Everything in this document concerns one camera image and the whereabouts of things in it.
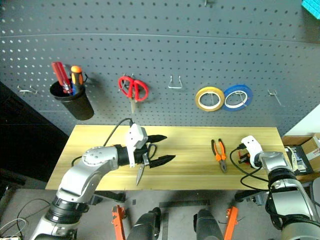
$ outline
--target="orange pliers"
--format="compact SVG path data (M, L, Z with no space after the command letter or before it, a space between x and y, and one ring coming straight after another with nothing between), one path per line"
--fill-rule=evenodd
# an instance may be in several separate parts
M213 151L213 154L215 155L215 159L219 162L220 164L220 168L222 170L222 172L226 173L227 172L227 164L226 164L226 150L225 150L225 146L224 143L222 142L221 138L219 138L219 145L222 151L222 154L220 155L217 151L217 146L215 143L215 140L211 140L211 148Z

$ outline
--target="pen holder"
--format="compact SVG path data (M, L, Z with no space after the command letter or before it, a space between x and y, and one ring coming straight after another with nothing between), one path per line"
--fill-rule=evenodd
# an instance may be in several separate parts
M83 86L75 95L64 93L59 82L55 82L50 87L50 93L54 98L60 101L66 109L78 120L88 120L94 115L94 110L86 95L86 89Z

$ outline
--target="pegboard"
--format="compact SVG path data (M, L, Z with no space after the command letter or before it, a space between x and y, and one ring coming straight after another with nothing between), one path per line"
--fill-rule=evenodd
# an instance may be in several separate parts
M278 127L290 130L320 102L320 21L301 1L4 1L1 81L69 134L75 124ZM77 121L49 93L51 62L80 65L89 76L95 115ZM137 104L118 91L123 74L144 81ZM181 76L182 89L169 89ZM238 112L204 112L196 92L246 84L251 105ZM38 90L21 95L17 85ZM281 103L269 96L276 90Z

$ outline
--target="table top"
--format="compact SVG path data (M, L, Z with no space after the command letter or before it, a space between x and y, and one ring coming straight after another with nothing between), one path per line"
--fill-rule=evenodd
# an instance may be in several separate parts
M121 166L105 175L97 190L245 190L240 183L244 176L236 169L230 159L230 152L235 149L241 139L252 135L261 144L264 151L283 152L288 160L284 145L276 127L211 127L211 126L143 126L148 135L161 134L167 139L157 142L156 159L164 155L176 155L169 163L144 169L138 186L136 177L138 165L130 168ZM48 190L56 190L62 177L71 168L71 161L81 156L86 150L102 146L114 126L110 125L76 125L61 153L61 156L46 185ZM108 146L125 144L128 126L119 126L111 137ZM211 149L211 139L221 138L227 155L227 173L223 173ZM238 162L238 151L233 155ZM247 172L253 171L247 164L241 164ZM267 178L262 169L256 173ZM245 183L256 188L267 189L267 183L248 177Z

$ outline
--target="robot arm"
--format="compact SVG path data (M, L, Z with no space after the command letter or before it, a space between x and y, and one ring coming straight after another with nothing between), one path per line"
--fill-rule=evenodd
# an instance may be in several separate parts
M126 135L127 146L97 146L87 150L81 161L63 176L50 209L39 221L31 240L76 239L79 220L89 210L88 202L102 177L119 166L144 164L144 158L148 157L146 143L165 138L147 136L145 129L134 123ZM160 166L174 157L166 155L148 161L152 166Z
M253 136L247 136L241 142L250 153L252 167L263 166L268 175L269 194L265 209L274 227L282 230L282 239L319 239L320 218L316 207L284 154L263 152Z

